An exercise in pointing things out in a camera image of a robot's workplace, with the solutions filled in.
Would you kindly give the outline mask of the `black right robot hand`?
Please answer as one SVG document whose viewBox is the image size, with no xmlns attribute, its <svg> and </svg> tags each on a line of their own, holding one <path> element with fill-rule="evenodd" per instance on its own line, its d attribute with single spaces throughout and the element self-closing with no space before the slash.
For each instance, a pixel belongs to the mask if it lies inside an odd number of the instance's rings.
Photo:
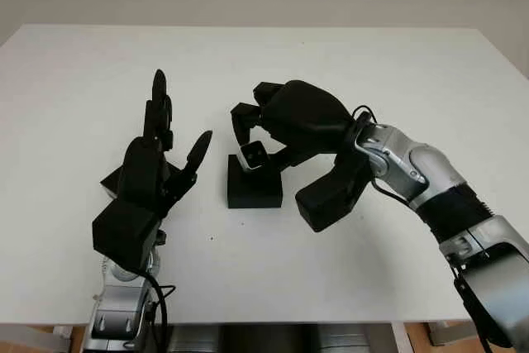
<svg viewBox="0 0 529 353">
<path fill-rule="evenodd" d="M 238 103 L 231 110 L 241 163 L 249 172 L 267 167 L 282 171 L 315 155 L 334 154 L 353 123 L 351 113 L 336 97 L 302 80 L 261 82 L 253 95 L 255 105 Z M 255 127 L 284 148 L 267 153 L 262 142 L 250 139 Z"/>
</svg>

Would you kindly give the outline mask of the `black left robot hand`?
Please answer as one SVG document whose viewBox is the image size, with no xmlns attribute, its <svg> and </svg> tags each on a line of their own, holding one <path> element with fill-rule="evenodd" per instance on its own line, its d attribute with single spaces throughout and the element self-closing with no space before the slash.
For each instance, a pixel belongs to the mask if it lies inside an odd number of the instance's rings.
<svg viewBox="0 0 529 353">
<path fill-rule="evenodd" d="M 143 133 L 126 149 L 119 178 L 117 197 L 166 217 L 196 183 L 212 140 L 212 131 L 205 131 L 188 153 L 182 169 L 172 172 L 165 153 L 173 149 L 171 130 L 173 107 L 167 94 L 167 83 L 161 69 L 155 71 L 151 98 L 145 104 Z"/>
</svg>

